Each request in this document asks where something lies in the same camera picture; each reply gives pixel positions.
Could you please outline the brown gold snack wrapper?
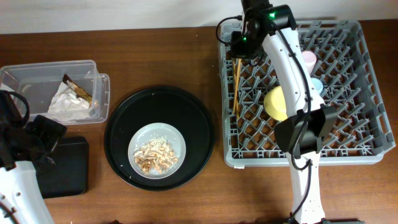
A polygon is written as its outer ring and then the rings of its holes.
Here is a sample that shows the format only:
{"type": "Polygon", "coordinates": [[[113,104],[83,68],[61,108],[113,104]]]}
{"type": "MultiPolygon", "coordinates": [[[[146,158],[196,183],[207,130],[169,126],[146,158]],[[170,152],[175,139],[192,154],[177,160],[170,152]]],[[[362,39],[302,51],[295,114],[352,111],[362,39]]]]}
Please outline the brown gold snack wrapper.
{"type": "Polygon", "coordinates": [[[78,97],[83,98],[90,105],[92,104],[93,97],[80,86],[78,86],[67,74],[64,74],[62,82],[68,85],[68,87],[71,88],[78,97]]]}

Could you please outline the wooden chopstick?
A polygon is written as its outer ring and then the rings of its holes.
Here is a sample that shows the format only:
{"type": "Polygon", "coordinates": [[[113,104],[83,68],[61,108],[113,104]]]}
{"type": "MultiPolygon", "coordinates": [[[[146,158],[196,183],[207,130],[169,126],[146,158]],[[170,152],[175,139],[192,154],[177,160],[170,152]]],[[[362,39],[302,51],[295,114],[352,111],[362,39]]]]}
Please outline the wooden chopstick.
{"type": "Polygon", "coordinates": [[[239,61],[239,60],[236,59],[236,58],[233,59],[233,81],[234,81],[234,83],[233,83],[233,85],[234,85],[234,90],[233,90],[233,93],[234,93],[234,99],[233,99],[233,114],[235,114],[235,111],[236,111],[236,93],[235,93],[235,91],[236,91],[236,86],[237,86],[238,61],[239,61]]]}
{"type": "Polygon", "coordinates": [[[239,90],[239,81],[240,81],[240,73],[241,73],[241,64],[242,59],[238,59],[237,67],[236,67],[236,77],[235,77],[235,88],[234,88],[234,113],[236,115],[236,119],[239,119],[239,101],[238,101],[238,90],[239,90]]]}

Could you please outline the blue cup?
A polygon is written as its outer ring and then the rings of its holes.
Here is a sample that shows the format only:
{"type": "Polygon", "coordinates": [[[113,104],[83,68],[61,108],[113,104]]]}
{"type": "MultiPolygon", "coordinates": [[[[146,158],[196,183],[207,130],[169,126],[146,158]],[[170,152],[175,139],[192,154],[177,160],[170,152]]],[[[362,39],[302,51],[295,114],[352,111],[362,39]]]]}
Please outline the blue cup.
{"type": "Polygon", "coordinates": [[[311,78],[311,80],[312,80],[312,83],[313,83],[317,93],[319,95],[321,95],[321,93],[323,91],[323,83],[317,78],[311,78]]]}

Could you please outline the yellow bowl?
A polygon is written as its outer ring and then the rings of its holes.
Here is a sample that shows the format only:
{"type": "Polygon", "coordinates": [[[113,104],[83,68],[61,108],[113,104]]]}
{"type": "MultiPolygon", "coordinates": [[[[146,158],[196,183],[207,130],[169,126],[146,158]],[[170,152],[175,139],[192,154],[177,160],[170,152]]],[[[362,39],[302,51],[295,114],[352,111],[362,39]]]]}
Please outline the yellow bowl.
{"type": "Polygon", "coordinates": [[[287,119],[285,99],[281,86],[273,88],[264,98],[264,109],[266,113],[277,121],[287,119]]]}

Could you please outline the grey plate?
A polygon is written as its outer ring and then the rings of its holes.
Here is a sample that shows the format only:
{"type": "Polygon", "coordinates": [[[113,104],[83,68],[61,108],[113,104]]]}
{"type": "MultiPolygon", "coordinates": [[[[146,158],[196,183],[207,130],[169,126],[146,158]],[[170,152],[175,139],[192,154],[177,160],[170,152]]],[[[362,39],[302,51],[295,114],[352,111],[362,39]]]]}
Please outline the grey plate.
{"type": "Polygon", "coordinates": [[[145,125],[133,135],[127,149],[129,163],[133,168],[133,170],[136,171],[141,177],[152,180],[164,179],[166,177],[171,176],[173,173],[179,170],[179,168],[183,164],[186,153],[187,153],[187,146],[185,144],[185,140],[182,134],[177,128],[166,123],[151,123],[145,125]],[[171,148],[175,151],[175,154],[178,156],[179,161],[169,171],[163,174],[158,174],[154,170],[150,171],[150,174],[145,174],[140,170],[138,165],[134,163],[133,154],[136,151],[136,149],[139,149],[143,144],[145,144],[150,139],[159,138],[159,137],[164,137],[169,142],[171,148]]]}

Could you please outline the white napkin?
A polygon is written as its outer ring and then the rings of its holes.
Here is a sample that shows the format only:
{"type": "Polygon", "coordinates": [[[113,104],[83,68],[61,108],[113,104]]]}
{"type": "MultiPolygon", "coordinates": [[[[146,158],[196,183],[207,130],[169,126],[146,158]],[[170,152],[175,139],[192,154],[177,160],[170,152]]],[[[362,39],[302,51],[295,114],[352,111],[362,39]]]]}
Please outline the white napkin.
{"type": "Polygon", "coordinates": [[[86,119],[90,117],[89,108],[90,104],[86,100],[78,97],[68,85],[61,82],[51,100],[47,117],[60,122],[86,119]]]}

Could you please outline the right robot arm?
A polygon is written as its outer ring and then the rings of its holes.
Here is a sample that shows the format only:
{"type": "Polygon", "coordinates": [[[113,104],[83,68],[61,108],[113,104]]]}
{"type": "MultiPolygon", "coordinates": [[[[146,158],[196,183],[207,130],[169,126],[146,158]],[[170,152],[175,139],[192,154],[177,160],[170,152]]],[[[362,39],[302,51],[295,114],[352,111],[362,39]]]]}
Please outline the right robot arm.
{"type": "Polygon", "coordinates": [[[319,163],[322,142],[336,119],[317,92],[308,73],[293,13],[287,5],[269,1],[242,1],[243,29],[230,46],[234,57],[253,59],[263,50],[271,60],[281,86],[287,119],[274,128],[292,178],[294,203],[287,223],[323,223],[319,163]]]}

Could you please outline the pink cup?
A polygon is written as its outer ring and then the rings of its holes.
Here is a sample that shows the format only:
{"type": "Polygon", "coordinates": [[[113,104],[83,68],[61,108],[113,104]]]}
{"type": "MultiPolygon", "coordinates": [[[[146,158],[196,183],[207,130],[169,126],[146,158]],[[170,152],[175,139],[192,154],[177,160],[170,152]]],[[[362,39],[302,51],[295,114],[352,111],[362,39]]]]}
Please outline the pink cup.
{"type": "Polygon", "coordinates": [[[302,58],[305,62],[308,73],[311,74],[317,62],[317,56],[313,52],[305,50],[302,51],[302,58]]]}

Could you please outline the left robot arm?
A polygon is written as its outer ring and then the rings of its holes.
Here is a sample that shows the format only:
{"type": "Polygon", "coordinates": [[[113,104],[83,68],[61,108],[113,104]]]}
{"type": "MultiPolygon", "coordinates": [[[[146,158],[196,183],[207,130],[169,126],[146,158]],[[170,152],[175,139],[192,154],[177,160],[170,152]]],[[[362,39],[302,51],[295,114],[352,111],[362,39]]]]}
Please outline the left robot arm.
{"type": "Polygon", "coordinates": [[[42,115],[29,118],[26,98],[1,90],[1,223],[53,223],[36,167],[49,159],[67,127],[42,115]]]}

